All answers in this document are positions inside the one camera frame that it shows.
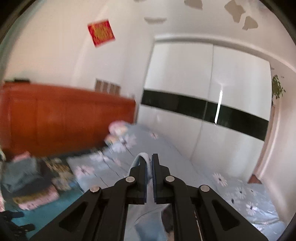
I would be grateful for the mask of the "light blue shirt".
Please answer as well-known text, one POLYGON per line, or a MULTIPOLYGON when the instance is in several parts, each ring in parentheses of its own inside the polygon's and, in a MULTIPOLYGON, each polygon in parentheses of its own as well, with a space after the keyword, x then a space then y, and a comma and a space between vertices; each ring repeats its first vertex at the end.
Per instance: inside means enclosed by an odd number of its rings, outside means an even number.
POLYGON ((167 240, 168 235, 162 222, 162 212, 167 204, 156 204, 154 201, 154 187, 152 181, 152 168, 149 155, 139 153, 132 166, 135 167, 144 160, 147 165, 147 202, 145 205, 136 205, 133 208, 133 228, 137 234, 137 240, 167 240))

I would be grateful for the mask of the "teal floral bedspread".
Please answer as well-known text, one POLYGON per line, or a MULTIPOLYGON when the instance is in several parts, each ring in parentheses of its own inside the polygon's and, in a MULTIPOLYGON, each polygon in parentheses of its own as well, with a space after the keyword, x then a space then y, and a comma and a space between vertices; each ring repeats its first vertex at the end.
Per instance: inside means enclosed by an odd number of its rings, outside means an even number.
POLYGON ((22 210, 13 201, 7 201, 5 208, 9 211, 22 211, 24 213, 24 217, 12 220, 16 225, 23 226, 31 223, 35 226, 35 230, 27 232, 26 234, 27 239, 30 239, 39 230, 73 204, 84 193, 85 192, 80 187, 75 186, 71 190, 59 192, 60 197, 56 201, 39 206, 33 210, 22 210))

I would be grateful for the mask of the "dark navy folded garment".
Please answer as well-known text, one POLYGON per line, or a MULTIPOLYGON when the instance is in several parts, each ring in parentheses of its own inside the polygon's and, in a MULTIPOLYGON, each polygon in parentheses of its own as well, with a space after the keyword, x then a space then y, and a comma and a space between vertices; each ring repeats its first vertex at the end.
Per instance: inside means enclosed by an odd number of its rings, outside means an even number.
POLYGON ((54 185, 58 190, 68 190, 69 180, 72 178, 72 173, 68 165, 63 163, 59 158, 39 158, 37 159, 40 168, 41 177, 36 180, 36 185, 41 188, 48 188, 54 185))

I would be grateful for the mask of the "yellow floral cylindrical pillow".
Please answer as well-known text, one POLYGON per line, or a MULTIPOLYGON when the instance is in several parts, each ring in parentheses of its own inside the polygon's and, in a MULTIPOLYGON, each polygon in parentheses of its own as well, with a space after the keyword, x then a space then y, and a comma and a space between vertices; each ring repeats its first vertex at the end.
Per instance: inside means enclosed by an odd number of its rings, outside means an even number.
POLYGON ((109 147, 115 144, 117 141, 119 141, 119 137, 112 134, 108 134, 104 139, 104 143, 109 147))

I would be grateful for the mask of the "pink folded garment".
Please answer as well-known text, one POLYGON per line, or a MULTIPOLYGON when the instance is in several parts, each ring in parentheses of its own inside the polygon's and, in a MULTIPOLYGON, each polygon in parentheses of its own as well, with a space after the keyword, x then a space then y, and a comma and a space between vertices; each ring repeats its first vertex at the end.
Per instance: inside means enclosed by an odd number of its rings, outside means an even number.
POLYGON ((54 185, 48 188, 26 196, 15 197, 13 201, 22 210, 33 210, 40 206, 49 204, 59 199, 59 193, 54 185))

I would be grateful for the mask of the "grey floral duvet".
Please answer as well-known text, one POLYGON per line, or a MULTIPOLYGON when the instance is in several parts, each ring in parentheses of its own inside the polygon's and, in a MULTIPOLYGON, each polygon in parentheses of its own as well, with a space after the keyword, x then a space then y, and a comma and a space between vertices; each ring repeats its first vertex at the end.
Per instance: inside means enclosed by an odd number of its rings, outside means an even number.
MULTIPOLYGON (((112 146, 102 151, 67 158, 67 163, 83 191, 94 185, 113 186, 127 177, 139 153, 159 156, 159 163, 187 185, 208 185, 227 203, 263 233, 268 240, 277 240, 286 228, 280 221, 276 208, 261 184, 248 184, 224 173, 214 173, 193 164, 181 155, 168 140, 148 128, 126 123, 127 131, 112 146)), ((132 229, 133 208, 128 216, 128 230, 132 229)))

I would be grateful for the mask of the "pink cylindrical pillow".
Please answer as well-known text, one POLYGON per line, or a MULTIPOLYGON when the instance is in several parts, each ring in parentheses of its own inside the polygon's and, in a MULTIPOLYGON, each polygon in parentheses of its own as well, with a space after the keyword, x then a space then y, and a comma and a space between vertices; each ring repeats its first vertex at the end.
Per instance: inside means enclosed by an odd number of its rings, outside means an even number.
POLYGON ((108 129, 111 135, 121 136, 127 131, 126 122, 121 120, 113 121, 108 129))

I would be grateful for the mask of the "white sliding wardrobe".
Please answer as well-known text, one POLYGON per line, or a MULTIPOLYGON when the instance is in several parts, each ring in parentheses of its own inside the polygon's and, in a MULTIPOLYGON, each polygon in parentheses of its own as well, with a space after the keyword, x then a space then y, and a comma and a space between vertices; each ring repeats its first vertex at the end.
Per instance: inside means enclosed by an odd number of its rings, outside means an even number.
POLYGON ((137 122, 192 162, 249 180, 270 112, 269 61, 209 43, 154 44, 137 122))

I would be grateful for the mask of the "orange wooden headboard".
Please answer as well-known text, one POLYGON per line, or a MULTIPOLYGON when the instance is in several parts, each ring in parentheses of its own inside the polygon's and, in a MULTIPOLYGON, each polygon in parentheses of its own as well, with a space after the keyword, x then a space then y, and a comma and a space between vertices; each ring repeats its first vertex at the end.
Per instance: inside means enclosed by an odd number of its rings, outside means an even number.
POLYGON ((1 86, 1 149, 7 159, 101 147, 113 121, 133 123, 135 100, 42 84, 1 86))

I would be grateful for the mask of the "black object on headboard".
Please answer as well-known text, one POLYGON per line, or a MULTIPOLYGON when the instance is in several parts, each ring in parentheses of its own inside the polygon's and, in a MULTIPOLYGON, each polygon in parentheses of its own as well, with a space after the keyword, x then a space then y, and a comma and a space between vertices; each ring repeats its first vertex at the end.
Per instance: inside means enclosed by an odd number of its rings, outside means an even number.
POLYGON ((13 80, 4 80, 4 83, 28 83, 30 84, 29 79, 13 79, 13 80))

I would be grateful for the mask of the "wall picture frames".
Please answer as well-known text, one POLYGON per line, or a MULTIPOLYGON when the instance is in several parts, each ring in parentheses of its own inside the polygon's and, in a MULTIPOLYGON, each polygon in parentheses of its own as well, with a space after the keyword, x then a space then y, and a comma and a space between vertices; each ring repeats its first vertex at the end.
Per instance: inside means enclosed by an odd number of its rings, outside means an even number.
POLYGON ((96 92, 102 92, 102 93, 118 96, 120 95, 120 90, 121 90, 120 85, 117 85, 108 81, 96 79, 96 84, 95 84, 96 92))

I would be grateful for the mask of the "green wall plant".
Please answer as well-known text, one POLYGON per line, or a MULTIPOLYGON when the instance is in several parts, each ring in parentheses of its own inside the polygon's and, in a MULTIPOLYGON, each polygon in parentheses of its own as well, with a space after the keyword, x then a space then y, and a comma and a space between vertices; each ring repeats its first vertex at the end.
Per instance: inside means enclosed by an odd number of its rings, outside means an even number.
POLYGON ((283 97, 283 94, 286 93, 286 90, 281 86, 281 82, 279 81, 279 78, 277 75, 273 76, 271 83, 272 83, 273 98, 279 99, 283 97))

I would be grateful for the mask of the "red wall poster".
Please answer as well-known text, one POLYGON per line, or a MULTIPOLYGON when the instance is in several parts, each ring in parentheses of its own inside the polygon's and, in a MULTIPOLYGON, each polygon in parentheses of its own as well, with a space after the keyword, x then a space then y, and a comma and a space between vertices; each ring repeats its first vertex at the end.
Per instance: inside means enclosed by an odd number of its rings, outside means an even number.
POLYGON ((87 27, 95 47, 115 40, 109 20, 90 23, 87 27))

